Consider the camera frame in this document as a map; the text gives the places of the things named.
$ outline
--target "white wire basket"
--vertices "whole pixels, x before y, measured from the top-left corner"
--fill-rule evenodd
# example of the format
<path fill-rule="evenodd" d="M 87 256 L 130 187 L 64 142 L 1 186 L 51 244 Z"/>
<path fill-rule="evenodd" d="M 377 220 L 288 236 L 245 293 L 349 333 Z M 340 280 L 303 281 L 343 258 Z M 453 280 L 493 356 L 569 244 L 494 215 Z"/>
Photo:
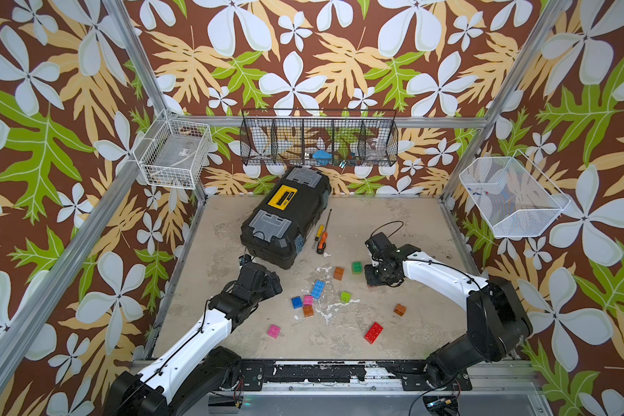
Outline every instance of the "white wire basket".
<path fill-rule="evenodd" d="M 538 237 L 571 202 L 522 153 L 477 158 L 460 173 L 460 181 L 495 238 Z"/>
<path fill-rule="evenodd" d="M 151 140 L 139 160 L 149 185 L 194 189 L 213 142 L 207 124 L 166 120 L 144 140 Z"/>

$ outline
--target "floral wallpaper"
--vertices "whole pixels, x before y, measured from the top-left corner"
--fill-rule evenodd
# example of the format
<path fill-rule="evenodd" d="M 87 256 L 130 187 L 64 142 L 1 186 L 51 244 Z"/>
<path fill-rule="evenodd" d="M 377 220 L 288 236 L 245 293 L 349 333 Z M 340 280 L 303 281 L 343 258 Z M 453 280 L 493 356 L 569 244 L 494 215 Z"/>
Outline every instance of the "floral wallpaper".
<path fill-rule="evenodd" d="M 309 110 L 293 113 L 302 116 L 332 109 L 484 116 L 541 10 L 541 3 L 529 0 L 125 5 L 169 109 L 208 116 L 248 108 L 282 116 L 291 115 L 291 108 Z M 264 194 L 272 188 L 283 166 L 243 166 L 239 130 L 213 130 L 216 147 L 202 179 L 208 194 Z M 396 166 L 320 170 L 337 194 L 436 195 L 472 134 L 400 129 Z M 314 130 L 305 132 L 305 140 L 311 148 L 330 146 Z M 349 132 L 342 140 L 352 145 L 357 135 Z M 281 147 L 287 142 L 283 138 Z"/>
<path fill-rule="evenodd" d="M 0 1 L 0 337 L 151 120 L 100 0 Z M 143 354 L 195 205 L 189 192 L 134 183 L 3 391 L 0 415 L 100 412 Z"/>
<path fill-rule="evenodd" d="M 555 414 L 624 415 L 624 0 L 569 3 L 508 101 L 482 154 L 521 150 L 570 205 L 540 237 L 496 239 L 461 187 L 446 203 L 484 274 L 518 289 Z"/>

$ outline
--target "toolbox lid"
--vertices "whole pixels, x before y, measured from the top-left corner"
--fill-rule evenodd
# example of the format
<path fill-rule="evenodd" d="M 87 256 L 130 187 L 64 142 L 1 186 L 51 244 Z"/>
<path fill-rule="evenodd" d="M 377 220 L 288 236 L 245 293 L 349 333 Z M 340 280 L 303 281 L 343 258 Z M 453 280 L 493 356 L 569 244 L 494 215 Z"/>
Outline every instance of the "toolbox lid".
<path fill-rule="evenodd" d="M 313 171 L 310 168 L 294 168 L 291 173 L 286 176 L 286 179 L 314 188 L 319 183 L 322 176 L 321 173 Z"/>
<path fill-rule="evenodd" d="M 271 238 L 282 238 L 287 228 L 291 225 L 291 220 L 280 218 L 264 210 L 259 210 L 250 221 L 250 227 L 254 229 L 252 235 L 262 240 L 270 242 Z"/>

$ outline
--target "yellow screwdriver handle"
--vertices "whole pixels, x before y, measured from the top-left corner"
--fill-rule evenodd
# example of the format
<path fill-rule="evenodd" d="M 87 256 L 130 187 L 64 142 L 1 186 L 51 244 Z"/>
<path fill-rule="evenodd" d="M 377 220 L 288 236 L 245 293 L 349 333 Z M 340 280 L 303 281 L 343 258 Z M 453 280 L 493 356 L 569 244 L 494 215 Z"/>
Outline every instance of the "yellow screwdriver handle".
<path fill-rule="evenodd" d="M 317 231 L 317 236 L 314 237 L 314 240 L 319 241 L 319 238 L 321 237 L 322 234 L 323 234 L 323 224 L 319 226 L 319 231 Z"/>

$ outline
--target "wire basket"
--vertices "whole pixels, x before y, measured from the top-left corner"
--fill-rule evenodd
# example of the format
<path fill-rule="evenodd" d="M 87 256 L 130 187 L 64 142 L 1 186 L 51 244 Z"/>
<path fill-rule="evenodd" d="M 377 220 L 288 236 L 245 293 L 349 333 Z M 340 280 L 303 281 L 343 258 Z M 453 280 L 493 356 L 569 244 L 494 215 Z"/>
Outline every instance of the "wire basket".
<path fill-rule="evenodd" d="M 139 167 L 149 185 L 196 187 L 213 142 L 207 124 L 179 120 L 153 123 L 144 140 L 151 142 L 139 160 Z"/>
<path fill-rule="evenodd" d="M 460 174 L 496 238 L 538 237 L 571 202 L 524 154 L 527 166 L 517 155 L 477 158 Z"/>
<path fill-rule="evenodd" d="M 249 116 L 243 112 L 241 160 L 246 165 L 307 166 L 392 166 L 397 161 L 394 111 L 390 117 L 381 115 L 386 114 L 383 111 L 377 117 L 360 111 L 324 111 L 330 114 L 282 117 L 273 110 L 250 109 Z"/>

